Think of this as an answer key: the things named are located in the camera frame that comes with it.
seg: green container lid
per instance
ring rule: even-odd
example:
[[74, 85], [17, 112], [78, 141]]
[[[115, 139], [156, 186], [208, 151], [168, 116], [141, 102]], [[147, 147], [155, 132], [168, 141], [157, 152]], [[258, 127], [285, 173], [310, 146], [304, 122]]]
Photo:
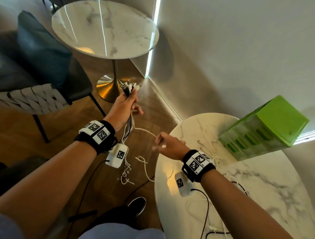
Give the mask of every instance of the green container lid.
[[282, 96], [277, 96], [265, 104], [256, 116], [285, 145], [291, 147], [309, 119], [297, 111]]

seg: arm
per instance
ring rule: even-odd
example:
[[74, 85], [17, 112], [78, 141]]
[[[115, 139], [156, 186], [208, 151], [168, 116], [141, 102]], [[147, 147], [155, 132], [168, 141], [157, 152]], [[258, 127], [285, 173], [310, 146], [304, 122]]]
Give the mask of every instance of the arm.
[[[117, 132], [136, 109], [137, 92], [120, 95], [104, 118]], [[12, 218], [26, 238], [40, 238], [57, 218], [90, 167], [96, 151], [75, 141], [0, 197], [0, 213]]]
[[[185, 142], [165, 132], [156, 143], [154, 151], [175, 160], [182, 160], [190, 150]], [[201, 185], [233, 238], [292, 239], [264, 209], [215, 169], [202, 176]]]

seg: marble table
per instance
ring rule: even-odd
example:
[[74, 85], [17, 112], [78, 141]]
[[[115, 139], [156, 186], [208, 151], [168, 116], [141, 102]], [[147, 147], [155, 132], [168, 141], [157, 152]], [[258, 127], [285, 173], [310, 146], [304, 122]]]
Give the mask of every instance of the marble table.
[[84, 54], [112, 59], [113, 74], [97, 83], [99, 95], [114, 102], [121, 93], [117, 59], [148, 53], [156, 45], [159, 32], [142, 12], [111, 1], [78, 1], [61, 7], [52, 17], [52, 27], [68, 46]]
[[[199, 114], [183, 121], [170, 135], [185, 140], [192, 149], [208, 154], [210, 149], [217, 160], [218, 171], [226, 173], [227, 177], [233, 176], [293, 238], [315, 238], [315, 214], [310, 198], [285, 154], [277, 151], [238, 162], [218, 140], [218, 135], [237, 120], [226, 114]], [[199, 239], [207, 201], [198, 192], [180, 196], [174, 175], [181, 167], [182, 162], [159, 155], [155, 171], [157, 209], [167, 239]], [[199, 183], [194, 183], [194, 187], [203, 191]], [[204, 236], [211, 231], [210, 224], [223, 229], [213, 205], [210, 205]], [[210, 234], [208, 239], [212, 238], [225, 238], [225, 235]]]

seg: person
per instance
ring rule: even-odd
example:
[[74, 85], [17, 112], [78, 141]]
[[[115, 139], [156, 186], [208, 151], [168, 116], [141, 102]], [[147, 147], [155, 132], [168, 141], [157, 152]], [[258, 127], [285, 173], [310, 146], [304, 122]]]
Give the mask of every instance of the person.
[[[132, 90], [129, 97], [120, 95], [103, 123], [109, 123], [107, 128], [112, 127], [113, 133], [117, 132], [127, 122], [131, 110], [143, 114], [137, 102], [136, 90]], [[98, 154], [97, 146], [88, 142], [76, 140], [0, 197], [0, 238], [33, 239], [45, 234]], [[165, 132], [160, 133], [156, 143], [154, 151], [174, 160], [187, 162], [187, 158], [196, 153]], [[200, 181], [233, 238], [292, 238], [265, 210], [216, 171], [210, 161], [204, 169], [206, 167], [208, 169], [201, 171], [196, 181]], [[123, 208], [124, 212], [128, 211], [129, 219], [135, 218], [144, 207], [143, 199], [134, 202]], [[117, 209], [111, 212], [112, 215], [118, 213]], [[136, 230], [128, 222], [112, 223], [105, 215], [94, 221], [79, 238], [162, 239], [165, 235], [158, 229]]]

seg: hand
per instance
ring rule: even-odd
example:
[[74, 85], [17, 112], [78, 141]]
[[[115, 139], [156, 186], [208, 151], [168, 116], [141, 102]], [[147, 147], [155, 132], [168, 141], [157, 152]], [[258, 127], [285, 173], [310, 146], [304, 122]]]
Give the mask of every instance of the hand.
[[185, 141], [170, 136], [165, 132], [161, 132], [155, 140], [157, 146], [152, 147], [153, 151], [157, 151], [170, 159], [183, 160], [183, 157], [190, 151]]
[[131, 110], [136, 110], [136, 114], [143, 114], [141, 107], [137, 105], [137, 90], [133, 89], [127, 97], [124, 93], [117, 97], [109, 113], [105, 116], [104, 120], [110, 123], [115, 131], [119, 131], [127, 122]]

